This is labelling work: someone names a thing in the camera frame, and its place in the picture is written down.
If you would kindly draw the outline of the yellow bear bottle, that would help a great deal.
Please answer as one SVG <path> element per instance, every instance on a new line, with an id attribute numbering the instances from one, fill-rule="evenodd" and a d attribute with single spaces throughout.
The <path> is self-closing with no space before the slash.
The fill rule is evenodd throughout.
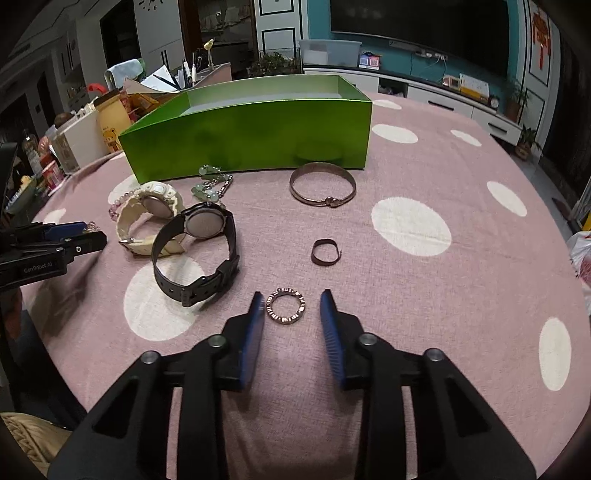
<path id="1" fill-rule="evenodd" d="M 119 135 L 132 125 L 128 112 L 120 99 L 119 92 L 112 90 L 94 100 L 98 112 L 100 132 L 110 153 L 122 149 Z"/>

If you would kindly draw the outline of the pink desk organizer box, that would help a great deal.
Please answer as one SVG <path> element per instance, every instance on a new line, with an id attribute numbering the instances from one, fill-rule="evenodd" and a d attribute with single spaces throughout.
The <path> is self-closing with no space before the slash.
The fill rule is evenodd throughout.
<path id="1" fill-rule="evenodd" d="M 175 77 L 173 77 L 171 75 L 176 80 L 176 82 L 178 83 L 179 86 L 180 86 L 181 80 L 184 79 L 184 70 L 181 69 L 180 73 L 181 73 L 181 75 L 180 75 L 179 79 L 176 79 Z M 197 72 L 197 80 L 195 81 L 193 86 L 189 86 L 189 81 L 186 80 L 184 83 L 184 87 L 181 88 L 181 86 L 180 86 L 180 90 L 178 92 L 174 92 L 172 94 L 179 93 L 182 90 L 187 90 L 187 89 L 192 89 L 192 88 L 197 88 L 197 87 L 204 87 L 204 86 L 213 85 L 213 84 L 217 84 L 217 83 L 228 82 L 231 80 L 232 80 L 231 64 L 229 62 L 226 62 L 226 63 L 222 63 L 219 65 L 214 65 L 214 67 L 212 69 L 205 68 L 204 70 Z M 135 81 L 131 81 L 131 80 L 128 81 L 128 84 L 125 87 L 125 89 L 127 90 L 128 93 L 168 94 L 168 93 L 164 93 L 164 92 L 154 91 L 152 89 L 142 86 L 140 84 L 140 82 L 135 82 Z"/>

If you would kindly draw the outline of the silver bangle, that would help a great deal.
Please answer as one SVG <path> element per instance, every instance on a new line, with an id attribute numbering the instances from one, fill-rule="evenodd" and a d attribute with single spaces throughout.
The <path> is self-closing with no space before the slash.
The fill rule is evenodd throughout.
<path id="1" fill-rule="evenodd" d="M 304 164 L 290 175 L 290 195 L 311 207 L 339 208 L 356 197 L 356 179 L 348 170 L 327 162 Z"/>

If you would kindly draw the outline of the pink polka dot tablecloth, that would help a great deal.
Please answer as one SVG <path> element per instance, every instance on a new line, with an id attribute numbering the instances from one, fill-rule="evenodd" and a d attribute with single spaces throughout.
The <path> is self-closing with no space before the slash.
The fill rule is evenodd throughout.
<path id="1" fill-rule="evenodd" d="M 322 291 L 394 347 L 443 350 L 545 472 L 590 401 L 590 325 L 562 233 L 514 160 L 474 121 L 375 95 L 358 192 L 331 209 L 297 202 L 286 171 L 235 176 L 239 272 L 185 308 L 152 263 L 116 239 L 65 276 L 26 286 L 25 307 L 79 402 L 91 407 L 144 351 L 184 351 L 242 314 L 253 293 L 297 289 L 297 323 L 267 321 L 252 387 L 223 398 L 235 479 L 353 475 L 361 396 L 339 390 Z"/>

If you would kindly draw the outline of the small black alarm clock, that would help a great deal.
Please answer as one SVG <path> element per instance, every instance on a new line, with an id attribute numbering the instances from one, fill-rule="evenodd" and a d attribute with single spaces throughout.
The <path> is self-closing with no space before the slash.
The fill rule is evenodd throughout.
<path id="1" fill-rule="evenodd" d="M 500 107 L 500 98 L 495 95 L 491 95 L 489 97 L 489 106 L 497 111 Z"/>

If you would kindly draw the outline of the white plastic shopping bag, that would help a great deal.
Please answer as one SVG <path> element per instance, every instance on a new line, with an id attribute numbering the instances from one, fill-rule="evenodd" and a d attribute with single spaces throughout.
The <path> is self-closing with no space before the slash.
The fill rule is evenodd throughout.
<path id="1" fill-rule="evenodd" d="M 567 241 L 569 257 L 581 282 L 588 316 L 591 316 L 591 233 L 580 231 Z"/>

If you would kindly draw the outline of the yellow white calendar card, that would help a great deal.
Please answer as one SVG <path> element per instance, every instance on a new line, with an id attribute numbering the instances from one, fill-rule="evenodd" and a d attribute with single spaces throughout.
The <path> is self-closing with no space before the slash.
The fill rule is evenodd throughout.
<path id="1" fill-rule="evenodd" d="M 483 80 L 471 77 L 464 73 L 459 76 L 460 92 L 476 101 L 487 103 L 490 97 L 489 83 Z"/>

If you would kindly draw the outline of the white wrist watch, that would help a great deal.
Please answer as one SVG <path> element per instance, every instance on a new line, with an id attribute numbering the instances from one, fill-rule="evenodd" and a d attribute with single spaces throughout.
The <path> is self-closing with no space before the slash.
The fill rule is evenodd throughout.
<path id="1" fill-rule="evenodd" d="M 155 235 L 137 237 L 132 230 L 140 222 L 162 223 L 184 208 L 180 193 L 171 185 L 150 181 L 117 199 L 109 208 L 118 243 L 135 256 L 150 257 Z"/>

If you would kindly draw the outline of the white paper sheet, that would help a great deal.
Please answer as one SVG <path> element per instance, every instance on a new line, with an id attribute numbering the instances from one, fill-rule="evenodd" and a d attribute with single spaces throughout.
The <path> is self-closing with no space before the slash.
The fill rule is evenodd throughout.
<path id="1" fill-rule="evenodd" d="M 152 74 L 148 75 L 144 80 L 140 82 L 140 84 L 154 91 L 164 93 L 174 93 L 180 90 L 180 86 L 178 85 L 176 80 L 171 76 L 169 70 L 165 65 L 162 65 Z"/>

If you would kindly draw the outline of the potted plant on cabinet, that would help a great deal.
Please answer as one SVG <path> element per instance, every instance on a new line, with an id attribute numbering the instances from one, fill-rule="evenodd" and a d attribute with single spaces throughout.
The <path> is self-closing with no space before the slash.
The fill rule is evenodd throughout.
<path id="1" fill-rule="evenodd" d="M 506 83 L 506 106 L 505 116 L 517 123 L 521 118 L 523 110 L 527 107 L 529 93 L 527 88 L 516 78 L 511 78 Z"/>

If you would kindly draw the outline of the wall clock with antlers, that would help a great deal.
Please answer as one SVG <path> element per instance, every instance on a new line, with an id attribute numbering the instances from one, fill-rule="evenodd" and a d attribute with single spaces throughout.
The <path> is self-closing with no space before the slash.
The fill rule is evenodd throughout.
<path id="1" fill-rule="evenodd" d="M 139 0 L 137 6 L 142 10 L 155 11 L 162 3 L 162 0 Z"/>

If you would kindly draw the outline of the potted plant in black box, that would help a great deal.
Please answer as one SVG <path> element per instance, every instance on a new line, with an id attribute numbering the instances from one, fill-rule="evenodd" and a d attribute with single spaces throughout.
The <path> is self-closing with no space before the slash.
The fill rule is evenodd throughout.
<path id="1" fill-rule="evenodd" d="M 287 57 L 279 51 L 260 52 L 247 74 L 249 78 L 301 74 L 301 62 L 297 56 Z"/>

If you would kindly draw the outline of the small floor potted plant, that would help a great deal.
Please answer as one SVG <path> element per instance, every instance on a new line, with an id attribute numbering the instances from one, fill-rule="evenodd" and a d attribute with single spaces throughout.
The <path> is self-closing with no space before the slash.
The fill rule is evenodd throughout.
<path id="1" fill-rule="evenodd" d="M 537 141 L 537 130 L 534 128 L 522 127 L 521 135 L 515 147 L 515 154 L 523 161 L 531 156 L 539 158 L 542 153 L 542 146 Z"/>

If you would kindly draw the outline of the red blue small box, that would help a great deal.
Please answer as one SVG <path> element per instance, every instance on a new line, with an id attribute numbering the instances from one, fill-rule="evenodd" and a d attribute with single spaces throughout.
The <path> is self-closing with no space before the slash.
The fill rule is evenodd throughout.
<path id="1" fill-rule="evenodd" d="M 361 69 L 379 71 L 381 68 L 381 56 L 372 52 L 360 54 L 359 67 Z"/>

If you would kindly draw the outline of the red chinese knot right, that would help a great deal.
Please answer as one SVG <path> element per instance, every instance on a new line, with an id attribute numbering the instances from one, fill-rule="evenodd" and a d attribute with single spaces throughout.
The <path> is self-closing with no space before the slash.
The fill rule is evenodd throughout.
<path id="1" fill-rule="evenodd" d="M 534 43 L 539 45 L 539 69 L 544 69 L 544 60 L 550 55 L 551 39 L 547 19 L 539 12 L 532 18 Z"/>

